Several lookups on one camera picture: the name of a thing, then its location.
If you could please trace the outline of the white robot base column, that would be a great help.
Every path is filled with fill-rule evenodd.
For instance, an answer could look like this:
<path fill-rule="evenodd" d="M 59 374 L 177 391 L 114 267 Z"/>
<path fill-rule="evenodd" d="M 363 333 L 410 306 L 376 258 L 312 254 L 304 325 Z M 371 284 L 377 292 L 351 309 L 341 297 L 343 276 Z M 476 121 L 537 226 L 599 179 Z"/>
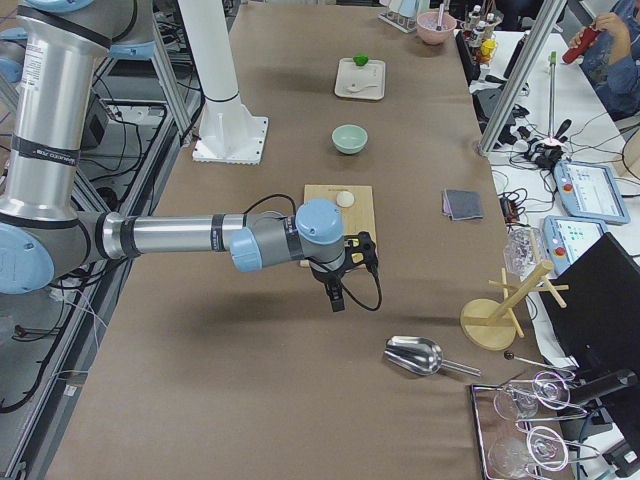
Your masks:
<path fill-rule="evenodd" d="M 205 98 L 193 159 L 259 164 L 269 120 L 242 102 L 222 3 L 188 0 L 179 8 Z"/>

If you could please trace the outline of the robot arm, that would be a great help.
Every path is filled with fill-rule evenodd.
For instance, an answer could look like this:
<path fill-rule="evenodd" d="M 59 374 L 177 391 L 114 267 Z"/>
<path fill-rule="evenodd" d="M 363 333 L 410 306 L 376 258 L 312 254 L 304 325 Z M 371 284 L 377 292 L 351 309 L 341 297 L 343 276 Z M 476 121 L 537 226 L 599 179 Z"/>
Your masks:
<path fill-rule="evenodd" d="M 16 18 L 26 44 L 1 192 L 3 293 L 42 289 L 95 262 L 213 251 L 229 253 L 243 272 L 306 261 L 332 309 L 343 309 L 342 278 L 352 263 L 341 213 L 329 200 L 309 200 L 289 216 L 130 216 L 90 181 L 89 203 L 75 204 L 96 64 L 154 56 L 151 2 L 22 1 Z"/>

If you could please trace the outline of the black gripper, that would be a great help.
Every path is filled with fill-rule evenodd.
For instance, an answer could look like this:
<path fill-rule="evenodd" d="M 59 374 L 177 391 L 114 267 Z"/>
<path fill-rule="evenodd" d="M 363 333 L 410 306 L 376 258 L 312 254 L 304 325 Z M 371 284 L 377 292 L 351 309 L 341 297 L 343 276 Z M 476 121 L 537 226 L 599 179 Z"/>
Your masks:
<path fill-rule="evenodd" d="M 317 262 L 310 262 L 310 267 L 314 278 L 324 285 L 332 311 L 334 313 L 344 311 L 342 278 L 348 268 L 341 266 L 336 270 L 330 270 L 327 265 Z"/>

